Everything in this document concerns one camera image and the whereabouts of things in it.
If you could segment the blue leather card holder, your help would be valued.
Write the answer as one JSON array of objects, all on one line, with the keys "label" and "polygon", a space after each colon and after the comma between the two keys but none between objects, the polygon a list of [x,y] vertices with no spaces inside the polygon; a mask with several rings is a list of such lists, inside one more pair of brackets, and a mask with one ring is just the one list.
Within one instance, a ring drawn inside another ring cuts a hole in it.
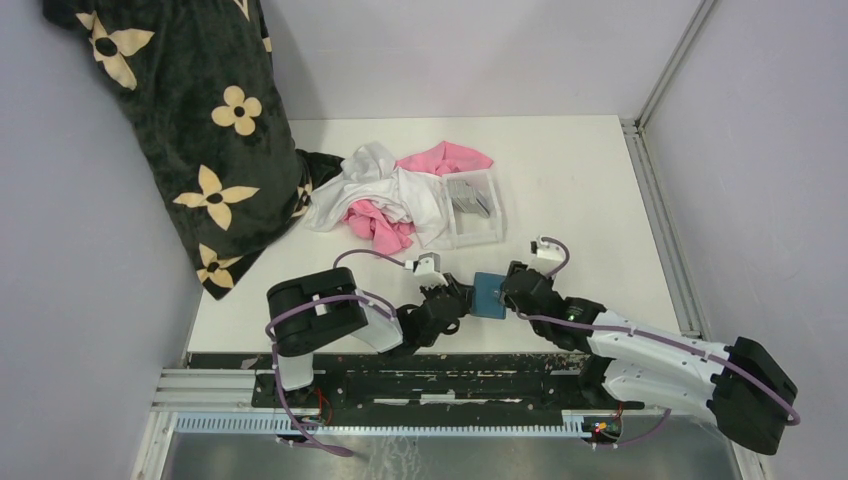
[{"label": "blue leather card holder", "polygon": [[506,306],[501,299],[501,286],[504,275],[476,272],[474,276],[474,295],[470,313],[479,318],[504,320]]}]

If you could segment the stack of credit cards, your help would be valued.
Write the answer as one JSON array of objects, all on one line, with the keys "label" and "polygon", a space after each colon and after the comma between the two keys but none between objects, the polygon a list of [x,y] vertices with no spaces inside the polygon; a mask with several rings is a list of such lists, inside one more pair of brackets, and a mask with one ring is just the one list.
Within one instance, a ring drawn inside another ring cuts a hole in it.
[{"label": "stack of credit cards", "polygon": [[486,196],[463,179],[448,179],[447,191],[452,205],[462,213],[489,218],[491,209]]}]

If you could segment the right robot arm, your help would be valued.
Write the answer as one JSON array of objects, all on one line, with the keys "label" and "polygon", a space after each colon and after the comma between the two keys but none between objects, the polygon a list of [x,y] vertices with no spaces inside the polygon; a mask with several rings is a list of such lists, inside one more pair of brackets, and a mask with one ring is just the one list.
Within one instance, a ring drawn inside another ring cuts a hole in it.
[{"label": "right robot arm", "polygon": [[591,408],[641,403],[692,415],[759,454],[777,452],[800,423],[798,388],[759,342],[709,342],[656,329],[604,305],[563,297],[551,275],[514,261],[501,286],[506,307],[555,346],[587,355],[577,382]]}]

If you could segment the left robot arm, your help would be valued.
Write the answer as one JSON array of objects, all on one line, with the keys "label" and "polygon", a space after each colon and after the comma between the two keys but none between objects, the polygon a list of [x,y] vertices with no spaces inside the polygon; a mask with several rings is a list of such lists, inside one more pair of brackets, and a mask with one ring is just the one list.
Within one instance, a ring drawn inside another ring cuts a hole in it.
[{"label": "left robot arm", "polygon": [[338,267],[284,281],[266,294],[276,392],[291,406],[307,404],[315,391],[314,353],[351,336],[376,353],[399,357],[455,334],[469,315],[475,288],[451,274],[427,273],[423,302],[394,307],[360,289],[352,271]]}]

